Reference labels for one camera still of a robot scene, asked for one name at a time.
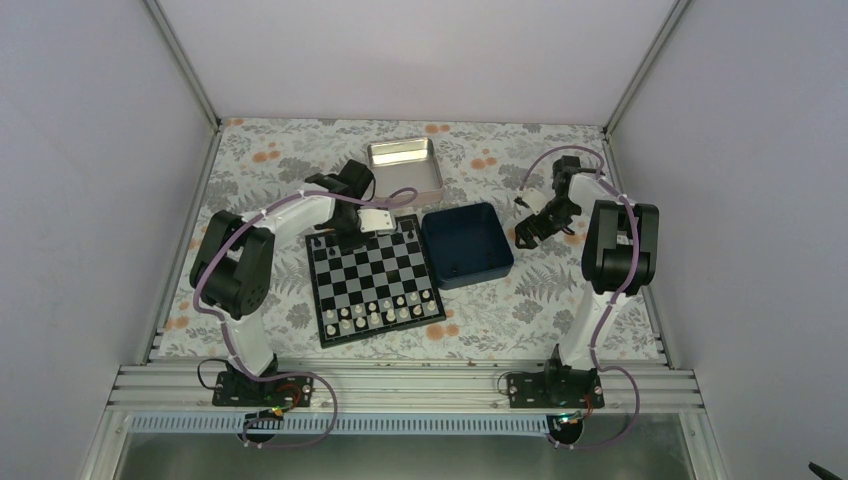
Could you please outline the dark blue piece box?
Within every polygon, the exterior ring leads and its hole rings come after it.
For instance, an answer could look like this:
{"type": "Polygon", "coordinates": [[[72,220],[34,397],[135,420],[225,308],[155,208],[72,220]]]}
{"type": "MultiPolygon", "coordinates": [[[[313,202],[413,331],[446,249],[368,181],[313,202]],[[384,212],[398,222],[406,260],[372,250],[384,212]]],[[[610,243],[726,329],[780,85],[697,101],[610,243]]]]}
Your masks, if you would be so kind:
{"type": "Polygon", "coordinates": [[[425,214],[422,236],[441,290],[504,278],[514,265],[503,226],[488,202],[425,214]]]}

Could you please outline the black grey chess board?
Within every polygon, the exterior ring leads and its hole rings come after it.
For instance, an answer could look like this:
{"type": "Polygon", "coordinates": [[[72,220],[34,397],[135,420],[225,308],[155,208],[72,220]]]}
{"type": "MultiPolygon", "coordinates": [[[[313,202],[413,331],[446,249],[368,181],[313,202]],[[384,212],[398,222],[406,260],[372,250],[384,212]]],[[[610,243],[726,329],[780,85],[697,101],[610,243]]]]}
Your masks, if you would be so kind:
{"type": "Polygon", "coordinates": [[[364,245],[348,253],[340,249],[340,241],[330,232],[308,235],[305,238],[308,266],[311,275],[313,300],[318,315],[318,338],[324,349],[362,341],[393,330],[441,322],[446,319],[444,304],[435,282],[433,268],[423,241],[421,225],[416,215],[400,216],[399,233],[371,237],[364,245]],[[414,230],[414,239],[406,231],[414,230]],[[320,239],[322,247],[313,248],[320,239]],[[336,256],[328,258],[328,250],[336,256]],[[435,312],[427,304],[434,301],[435,312]],[[416,305],[422,314],[413,314],[416,305]],[[402,319],[398,310],[407,308],[409,317],[402,319]],[[394,323],[386,320],[393,310],[394,323]],[[377,312],[381,322],[372,325],[370,315],[377,312]],[[364,329],[356,327],[356,319],[364,317],[364,329]],[[343,331],[339,325],[349,320],[353,329],[343,331]],[[334,325],[335,336],[328,336],[326,326],[334,325]]]}

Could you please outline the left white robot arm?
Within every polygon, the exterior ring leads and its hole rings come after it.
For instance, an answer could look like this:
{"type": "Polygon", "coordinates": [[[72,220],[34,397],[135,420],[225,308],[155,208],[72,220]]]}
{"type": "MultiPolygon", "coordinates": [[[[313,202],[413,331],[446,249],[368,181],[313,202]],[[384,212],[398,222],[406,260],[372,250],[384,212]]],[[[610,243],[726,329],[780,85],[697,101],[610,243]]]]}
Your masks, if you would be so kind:
{"type": "Polygon", "coordinates": [[[295,193],[255,213],[215,213],[190,271],[193,303],[217,317],[228,362],[242,374],[239,392],[255,405],[270,402],[278,377],[260,307],[271,287],[274,252],[310,229],[331,230],[343,252],[370,238],[361,215],[374,174],[350,160],[337,173],[314,174],[295,193]]]}

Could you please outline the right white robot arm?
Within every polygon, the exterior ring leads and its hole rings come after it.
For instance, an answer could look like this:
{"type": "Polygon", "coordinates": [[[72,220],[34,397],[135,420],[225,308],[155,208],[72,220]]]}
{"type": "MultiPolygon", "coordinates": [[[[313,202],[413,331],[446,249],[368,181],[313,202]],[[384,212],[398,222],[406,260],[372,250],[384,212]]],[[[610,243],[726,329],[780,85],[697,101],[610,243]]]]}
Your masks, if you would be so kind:
{"type": "Polygon", "coordinates": [[[516,203],[531,214],[515,228],[515,245],[535,249],[557,232],[570,233],[574,217],[586,215],[580,269],[585,290],[572,326],[546,361],[541,391],[555,407],[565,407],[579,393],[594,391],[600,374],[615,372],[629,382],[621,366],[602,366],[597,349],[614,318],[653,280],[657,267],[659,210],[630,200],[599,168],[565,155],[552,168],[553,197],[521,192],[516,203]]]}

